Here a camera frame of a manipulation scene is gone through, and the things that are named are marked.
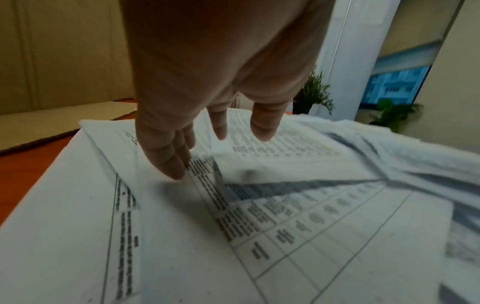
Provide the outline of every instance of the potted plant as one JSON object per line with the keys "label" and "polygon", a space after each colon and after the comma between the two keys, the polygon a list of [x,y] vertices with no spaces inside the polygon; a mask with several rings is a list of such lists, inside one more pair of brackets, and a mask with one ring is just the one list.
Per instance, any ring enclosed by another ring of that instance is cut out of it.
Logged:
{"label": "potted plant", "polygon": [[330,93],[327,89],[330,85],[322,84],[322,73],[315,74],[315,69],[310,73],[310,77],[293,98],[293,114],[308,114],[312,105],[323,105],[330,115],[334,109],[333,101],[330,99]]}
{"label": "potted plant", "polygon": [[419,112],[423,106],[419,104],[395,105],[390,99],[381,99],[376,106],[382,113],[378,117],[371,115],[373,121],[369,125],[387,127],[398,133],[400,128],[411,118],[410,114]]}

